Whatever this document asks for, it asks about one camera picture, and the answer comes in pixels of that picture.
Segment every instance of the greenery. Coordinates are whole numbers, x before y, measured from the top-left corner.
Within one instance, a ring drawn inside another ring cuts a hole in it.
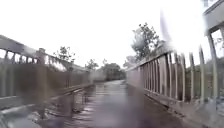
[[[139,28],[133,30],[133,32],[135,40],[132,48],[136,53],[136,59],[140,61],[155,50],[161,41],[154,28],[149,28],[147,23],[140,24]]]
[[[54,53],[54,55],[62,60],[74,63],[75,53],[70,51],[70,47],[61,46],[60,49]]]
[[[99,65],[95,62],[94,59],[90,59],[85,67],[89,70],[95,70],[97,67],[99,67]]]
[[[125,77],[124,70],[122,70],[120,66],[116,63],[106,63],[104,66],[101,67],[101,70],[103,70],[107,81],[124,79]]]
[[[132,67],[133,65],[135,65],[136,61],[137,59],[135,56],[127,56],[123,64],[123,67],[126,67],[126,68]]]

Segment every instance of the wet pavement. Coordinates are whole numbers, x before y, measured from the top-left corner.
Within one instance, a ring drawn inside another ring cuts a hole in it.
[[[84,106],[84,110],[70,116],[48,113],[42,127],[184,128],[182,121],[168,113],[165,107],[122,81],[96,85]]]

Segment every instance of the sky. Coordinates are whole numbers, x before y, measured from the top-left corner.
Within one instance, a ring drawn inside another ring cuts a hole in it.
[[[75,63],[89,59],[123,65],[133,32],[147,22],[159,29],[155,0],[5,0],[0,1],[0,34],[52,54],[60,46],[76,53]]]
[[[205,59],[211,58],[200,0],[2,0],[0,5],[1,35],[48,54],[69,46],[80,66],[90,59],[122,66],[134,55],[132,30],[139,24],[147,22],[161,36],[161,11],[176,49],[198,57],[202,45]]]

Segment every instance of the metal railing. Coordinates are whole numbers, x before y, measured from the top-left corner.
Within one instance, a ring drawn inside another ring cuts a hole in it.
[[[4,36],[0,56],[0,109],[41,102],[91,82],[85,68]]]
[[[224,57],[217,57],[217,47],[212,37],[212,33],[218,30],[224,39],[223,22],[216,23],[216,17],[223,20],[219,14],[224,4],[221,0],[218,3],[215,10],[204,14],[205,19],[213,16],[205,32],[210,59],[205,59],[207,49],[202,45],[194,46],[198,47],[196,53],[178,53],[175,49],[167,49],[126,71],[129,85],[143,90],[149,97],[187,119],[214,128],[222,127],[224,121]]]

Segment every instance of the railing post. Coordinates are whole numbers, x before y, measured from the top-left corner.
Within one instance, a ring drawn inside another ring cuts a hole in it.
[[[160,71],[159,72],[160,72],[160,76],[161,77],[160,77],[160,86],[159,86],[160,87],[160,89],[159,89],[160,91],[159,92],[160,92],[160,94],[163,94],[163,80],[162,80],[162,78],[163,78],[163,72],[162,72],[162,70],[163,70],[163,63],[162,63],[162,58],[161,58],[160,62],[161,63],[159,64],[160,65],[160,69],[159,69]]]
[[[208,36],[208,42],[209,42],[209,46],[210,46],[210,51],[211,51],[211,56],[212,56],[212,67],[213,67],[213,99],[217,100],[217,98],[219,97],[219,91],[220,88],[218,86],[218,66],[217,66],[217,56],[216,56],[216,50],[215,50],[215,46],[214,46],[214,42],[212,39],[212,35],[209,32],[207,34]]]
[[[143,68],[143,83],[144,83],[144,89],[147,89],[146,88],[146,67],[145,65],[142,65],[142,68]]]
[[[149,89],[149,64],[146,63],[146,89]]]
[[[168,56],[167,56],[167,54],[165,55],[165,63],[164,63],[165,65],[165,67],[164,67],[164,69],[165,69],[165,72],[164,72],[164,74],[165,74],[165,96],[168,96]]]
[[[46,70],[44,68],[45,64],[45,49],[40,48],[38,51],[38,86],[40,90],[43,91],[43,98],[40,97],[41,108],[40,108],[40,116],[41,118],[45,118],[45,103],[48,99],[48,90],[47,90],[47,80],[46,80]]]
[[[173,91],[173,83],[172,83],[172,56],[171,53],[169,55],[169,69],[170,69],[170,98],[172,98]]]
[[[157,59],[155,60],[155,82],[156,82],[156,93],[159,93],[159,85],[158,85],[158,64],[157,64]]]
[[[4,62],[2,68],[2,81],[1,81],[1,96],[7,96],[7,85],[6,85],[6,73],[7,73],[7,66],[8,66],[8,51],[5,53]]]
[[[189,54],[190,64],[191,64],[191,100],[194,99],[194,86],[195,86],[195,68],[194,68],[194,58],[193,54]]]
[[[205,99],[205,62],[204,54],[202,48],[199,48],[199,57],[200,57],[200,69],[201,69],[201,103],[204,103]]]
[[[156,61],[156,65],[157,65],[157,77],[158,77],[158,81],[157,81],[157,91],[158,91],[158,93],[160,93],[160,69],[159,69],[159,59],[157,59],[157,61]]]
[[[185,99],[186,99],[186,69],[185,69],[185,56],[184,54],[181,55],[181,60],[182,60],[182,77],[183,77],[183,102],[185,102]]]
[[[178,100],[178,58],[177,53],[174,53],[175,58],[175,98]]]
[[[12,66],[10,68],[10,95],[14,95],[15,94],[15,83],[14,83],[14,64],[15,64],[15,56],[16,54],[13,53],[13,56],[12,56]]]
[[[156,92],[156,84],[155,84],[155,63],[152,60],[152,79],[153,79],[153,92]]]

